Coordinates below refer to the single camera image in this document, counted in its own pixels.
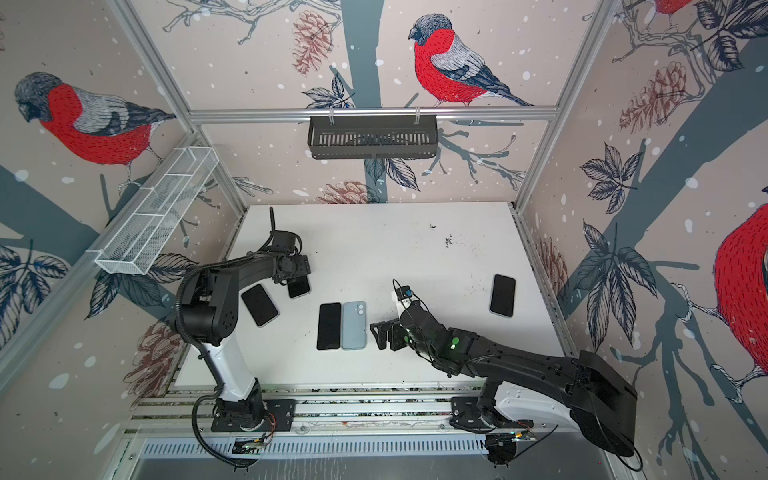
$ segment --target bird head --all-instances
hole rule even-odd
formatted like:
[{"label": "bird head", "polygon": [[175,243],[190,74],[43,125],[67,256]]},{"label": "bird head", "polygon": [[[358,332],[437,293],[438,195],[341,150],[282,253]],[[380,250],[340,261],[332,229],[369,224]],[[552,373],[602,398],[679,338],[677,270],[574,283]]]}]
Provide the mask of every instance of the bird head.
[{"label": "bird head", "polygon": [[453,28],[448,17],[442,13],[423,15],[422,17],[419,17],[419,20],[416,20],[415,24],[413,24],[408,39],[416,40],[416,43],[419,44],[420,47],[423,47],[427,40],[429,40],[429,37],[442,28]]},{"label": "bird head", "polygon": [[48,108],[48,94],[57,86],[63,84],[59,77],[36,71],[22,78],[16,84],[14,92],[18,111],[29,122],[35,118],[41,121],[51,121],[51,110]]}]

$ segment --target white wire basket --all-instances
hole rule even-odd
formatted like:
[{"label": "white wire basket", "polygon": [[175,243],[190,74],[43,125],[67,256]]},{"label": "white wire basket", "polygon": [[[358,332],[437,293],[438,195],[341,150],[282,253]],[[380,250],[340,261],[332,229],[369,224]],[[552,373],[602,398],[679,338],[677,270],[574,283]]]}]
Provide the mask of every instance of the white wire basket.
[{"label": "white wire basket", "polygon": [[145,275],[219,163],[213,148],[186,147],[99,254],[108,273]]}]

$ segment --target white table surface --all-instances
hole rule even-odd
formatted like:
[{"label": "white table surface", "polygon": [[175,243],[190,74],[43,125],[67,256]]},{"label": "white table surface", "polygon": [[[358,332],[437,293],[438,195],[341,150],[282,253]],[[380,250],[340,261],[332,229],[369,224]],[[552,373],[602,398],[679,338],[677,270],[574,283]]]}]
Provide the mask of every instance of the white table surface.
[{"label": "white table surface", "polygon": [[[432,368],[410,348],[378,350],[368,331],[361,350],[316,349],[321,303],[365,301],[368,324],[396,318],[392,278],[410,285],[446,327],[544,355],[562,348],[541,298],[508,205],[497,203],[277,205],[276,228],[298,233],[309,257],[311,293],[290,299],[271,279],[260,283],[280,314],[263,327],[240,299],[234,334],[262,386],[283,388],[426,387],[477,384]],[[230,258],[269,235],[269,207],[252,206]],[[511,319],[488,310],[493,276],[517,280]],[[197,356],[187,356],[177,388],[213,385]]]}]

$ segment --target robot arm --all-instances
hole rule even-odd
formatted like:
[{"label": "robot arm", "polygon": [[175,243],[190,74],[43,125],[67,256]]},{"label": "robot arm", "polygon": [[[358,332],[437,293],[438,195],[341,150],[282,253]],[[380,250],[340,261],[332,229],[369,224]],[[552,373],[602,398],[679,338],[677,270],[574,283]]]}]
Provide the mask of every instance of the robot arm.
[{"label": "robot arm", "polygon": [[420,300],[412,298],[407,286],[397,289],[396,294],[399,301],[408,302],[400,318],[371,325],[380,349],[379,339],[385,330],[394,339],[399,335],[392,332],[402,328],[406,343],[448,376],[463,373],[487,379],[477,403],[454,414],[454,427],[475,432],[477,428],[472,425],[484,424],[489,431],[519,427],[495,408],[496,390],[506,381],[542,393],[570,409],[581,433],[598,447],[624,457],[634,454],[637,392],[602,358],[587,351],[578,359],[538,355],[497,344],[474,332],[447,329],[422,308]]}]

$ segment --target metal vent grille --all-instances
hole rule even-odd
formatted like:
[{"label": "metal vent grille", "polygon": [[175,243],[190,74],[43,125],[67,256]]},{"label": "metal vent grille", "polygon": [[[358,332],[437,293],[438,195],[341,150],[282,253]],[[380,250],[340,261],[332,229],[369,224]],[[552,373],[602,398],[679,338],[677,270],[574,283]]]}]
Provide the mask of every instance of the metal vent grille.
[{"label": "metal vent grille", "polygon": [[[218,452],[236,458],[253,455],[232,455],[235,438],[208,439]],[[262,450],[264,459],[365,457],[403,455],[487,455],[485,436],[473,434],[428,435],[360,435],[276,437]],[[205,458],[208,454],[195,439],[148,439],[142,458]]]}]

